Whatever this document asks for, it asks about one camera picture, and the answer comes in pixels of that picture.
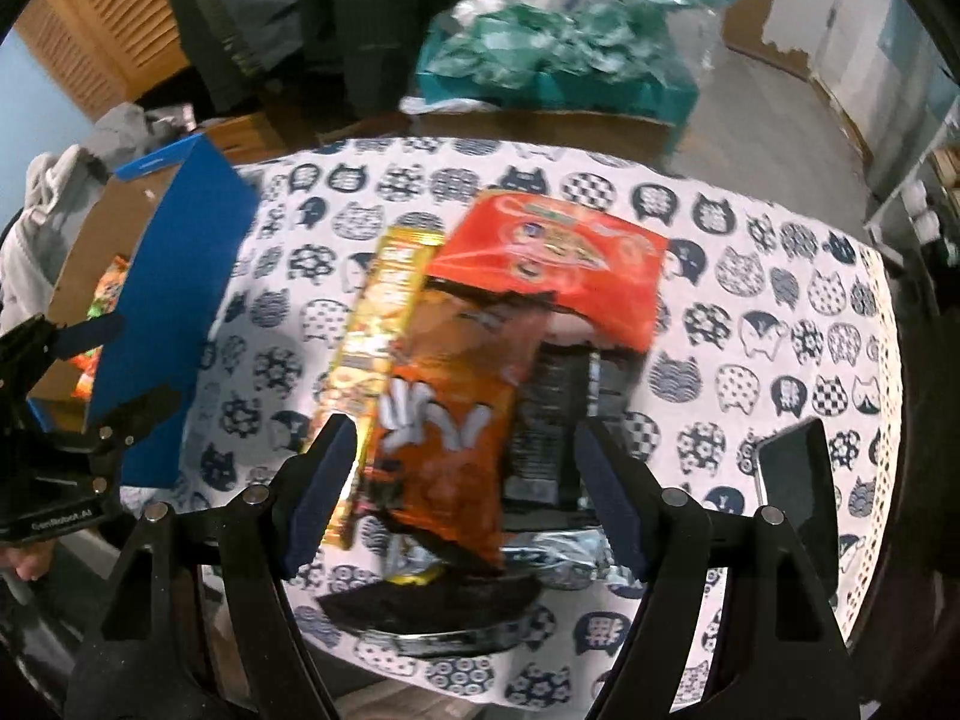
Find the person's hand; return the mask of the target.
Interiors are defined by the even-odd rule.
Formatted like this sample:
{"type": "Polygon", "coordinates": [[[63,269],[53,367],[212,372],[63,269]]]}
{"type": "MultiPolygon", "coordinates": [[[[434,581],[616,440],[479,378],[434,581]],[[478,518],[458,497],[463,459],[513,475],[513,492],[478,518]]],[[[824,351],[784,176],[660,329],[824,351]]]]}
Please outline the person's hand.
{"type": "Polygon", "coordinates": [[[41,541],[25,546],[2,546],[0,566],[13,571],[23,582],[32,582],[49,572],[55,546],[55,541],[41,541]]]}

